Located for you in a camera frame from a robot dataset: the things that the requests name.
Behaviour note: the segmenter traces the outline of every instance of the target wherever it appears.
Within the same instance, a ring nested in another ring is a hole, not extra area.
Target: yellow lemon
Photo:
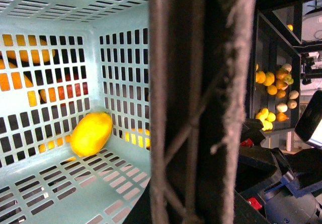
[[[72,151],[80,157],[96,154],[109,139],[112,127],[113,122],[109,114],[105,112],[87,114],[71,134]]]
[[[255,119],[259,119],[262,123],[265,121],[265,117],[261,112],[256,114]]]
[[[269,110],[267,108],[263,108],[261,110],[261,113],[263,114],[264,118],[266,119],[268,117]]]
[[[267,91],[268,94],[273,96],[273,95],[275,95],[277,93],[277,88],[274,85],[270,85],[270,86],[268,86],[266,88],[266,91]]]
[[[267,120],[264,121],[263,125],[264,125],[264,127],[262,128],[263,131],[273,129],[273,124],[271,122],[267,121]]]
[[[143,133],[143,130],[142,130],[142,128],[139,128],[139,130],[138,130],[138,132],[139,133]],[[149,130],[145,130],[145,134],[146,135],[148,135],[148,136],[150,136],[150,131]],[[131,133],[131,141],[132,141],[132,143],[133,144],[136,144],[136,135],[134,134],[134,133]],[[143,137],[142,136],[138,136],[138,139],[139,139],[139,146],[140,147],[143,147],[144,145],[143,145]],[[130,141],[130,134],[129,134],[129,132],[125,132],[125,140],[126,141]],[[150,139],[149,138],[145,138],[145,146],[146,146],[146,148],[149,148],[150,147]]]
[[[269,122],[274,122],[276,120],[275,114],[272,113],[272,112],[268,113],[268,117],[267,117],[266,120],[269,121]]]

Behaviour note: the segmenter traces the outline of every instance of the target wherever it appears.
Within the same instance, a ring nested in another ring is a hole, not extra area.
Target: light blue plastic basket
[[[147,0],[0,0],[0,29],[0,223],[121,223],[150,179]],[[93,111],[112,115],[113,132],[79,158],[66,137]]]

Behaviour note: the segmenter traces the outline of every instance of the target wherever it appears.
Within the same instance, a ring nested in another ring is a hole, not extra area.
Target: black shelf
[[[300,88],[300,55],[283,34],[270,22],[270,20],[257,11],[254,20],[254,38],[251,54],[251,63],[248,77],[248,95],[246,101],[247,117],[254,118],[264,107],[277,113],[276,105],[280,102],[287,103],[288,93]],[[258,70],[272,72],[273,74],[285,63],[292,65],[292,78],[294,83],[285,91],[286,96],[282,99],[271,96],[266,92],[263,84],[255,83],[256,63]],[[291,131],[299,119],[299,98],[296,99],[298,106],[285,112],[290,117],[284,122],[273,123],[273,131],[269,135],[279,134],[288,129]]]

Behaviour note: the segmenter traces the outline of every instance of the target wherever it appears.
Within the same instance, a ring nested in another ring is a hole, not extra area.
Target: onion
[[[297,107],[297,102],[295,102],[294,100],[289,100],[287,106],[289,109],[294,109],[295,107]]]
[[[287,63],[283,64],[282,68],[286,69],[288,72],[292,71],[292,66],[290,64],[287,64]]]
[[[285,103],[280,103],[276,106],[277,111],[279,112],[286,112],[287,111],[287,105]]]
[[[291,91],[289,94],[288,94],[288,98],[290,99],[290,100],[294,100],[294,99],[296,99],[296,98],[298,98],[298,96],[299,96],[299,93],[298,93],[298,91]]]

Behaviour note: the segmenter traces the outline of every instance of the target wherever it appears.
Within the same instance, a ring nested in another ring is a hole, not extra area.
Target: basket floor
[[[150,154],[111,136],[94,156],[65,144],[3,171],[1,223],[121,223],[149,182]]]

